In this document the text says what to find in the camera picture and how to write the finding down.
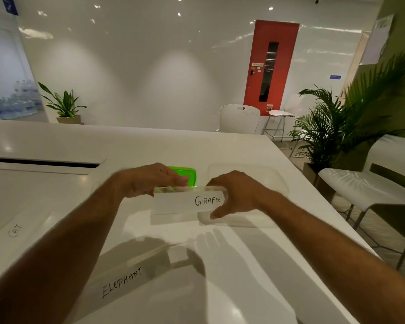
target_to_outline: potted plant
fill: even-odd
[[[81,116],[76,114],[79,109],[87,108],[86,106],[75,106],[75,101],[78,100],[79,97],[73,96],[73,90],[68,93],[67,91],[64,92],[63,97],[61,97],[58,93],[52,93],[49,88],[43,85],[41,82],[38,82],[41,89],[45,92],[52,95],[52,97],[56,100],[56,103],[52,102],[48,97],[44,96],[45,99],[49,101],[46,105],[51,109],[57,110],[59,117],[57,117],[57,121],[61,124],[83,124],[81,123]]]
[[[405,128],[381,130],[380,124],[391,115],[375,116],[383,105],[405,92],[405,52],[395,54],[387,64],[382,63],[367,74],[356,77],[346,91],[345,104],[333,100],[332,92],[324,88],[305,89],[298,94],[314,95],[317,104],[309,114],[297,118],[292,141],[304,141],[299,154],[309,158],[303,174],[331,202],[335,191],[318,172],[335,168],[343,154],[351,152],[363,142],[374,142],[385,134],[398,135]]]

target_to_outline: plant pot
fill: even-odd
[[[57,117],[57,121],[60,124],[78,124],[78,125],[84,125],[84,123],[81,123],[81,115],[75,115],[74,118],[72,117]]]
[[[308,179],[309,182],[315,186],[316,190],[321,193],[321,195],[329,203],[332,203],[333,197],[335,196],[336,191],[331,188],[321,177],[318,176],[318,173],[312,168],[311,163],[304,163],[303,166],[303,175]]]

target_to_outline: green lid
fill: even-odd
[[[189,180],[187,181],[188,186],[193,187],[196,183],[196,170],[193,168],[188,167],[173,167],[168,166],[173,171],[177,172],[180,176],[189,176]]]

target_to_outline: red door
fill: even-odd
[[[281,106],[298,28],[295,23],[255,23],[243,104],[258,108],[261,116]]]

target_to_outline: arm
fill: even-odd
[[[405,324],[405,277],[327,223],[241,172],[214,178],[227,202],[212,218],[259,209],[288,236],[340,302],[362,323]]]
[[[123,198],[187,180],[162,164],[113,174],[0,278],[0,323],[62,323],[90,277]]]

